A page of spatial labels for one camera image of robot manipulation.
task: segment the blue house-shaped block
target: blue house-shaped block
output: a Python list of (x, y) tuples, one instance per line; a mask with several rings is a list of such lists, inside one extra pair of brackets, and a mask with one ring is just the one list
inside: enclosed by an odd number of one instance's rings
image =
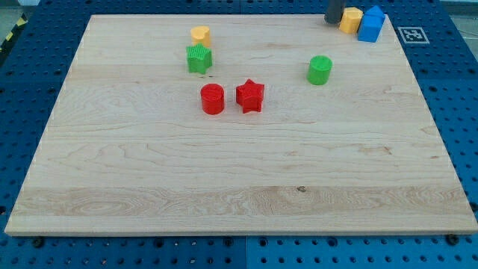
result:
[(361, 24), (358, 28), (358, 40), (366, 42), (376, 42), (382, 30), (385, 14), (378, 6), (373, 6), (365, 12), (361, 18)]

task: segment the green star block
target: green star block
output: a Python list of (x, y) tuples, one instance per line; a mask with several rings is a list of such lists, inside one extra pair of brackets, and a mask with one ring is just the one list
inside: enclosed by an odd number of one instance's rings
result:
[(206, 74), (207, 68), (212, 65), (211, 50), (197, 43), (195, 46), (188, 46), (186, 52), (189, 72)]

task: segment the blue pegboard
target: blue pegboard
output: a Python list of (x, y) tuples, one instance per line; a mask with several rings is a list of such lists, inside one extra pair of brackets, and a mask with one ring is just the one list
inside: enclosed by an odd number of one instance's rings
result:
[[(324, 13), (321, 0), (42, 0), (0, 69), (0, 228), (6, 225), (81, 36), (96, 13)], [(379, 5), (397, 35), (468, 199), (478, 202), (478, 63), (438, 1)], [(478, 235), (333, 238), (10, 238), (0, 268), (477, 268)]]

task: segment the wood grain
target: wood grain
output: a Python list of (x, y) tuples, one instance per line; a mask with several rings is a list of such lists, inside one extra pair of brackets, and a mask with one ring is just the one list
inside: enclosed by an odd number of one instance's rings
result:
[[(214, 65), (187, 72), (196, 25)], [(321, 87), (308, 61), (334, 63)], [(263, 112), (235, 87), (266, 84)], [(202, 112), (219, 83), (226, 109)], [(9, 235), (421, 235), (478, 230), (387, 19), (377, 43), (323, 16), (92, 16)]]

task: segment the red star block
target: red star block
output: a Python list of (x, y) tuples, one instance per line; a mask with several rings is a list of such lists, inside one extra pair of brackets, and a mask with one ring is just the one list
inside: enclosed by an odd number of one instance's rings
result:
[(236, 102), (242, 106), (242, 113), (261, 112), (264, 100), (264, 85), (247, 79), (246, 83), (236, 87)]

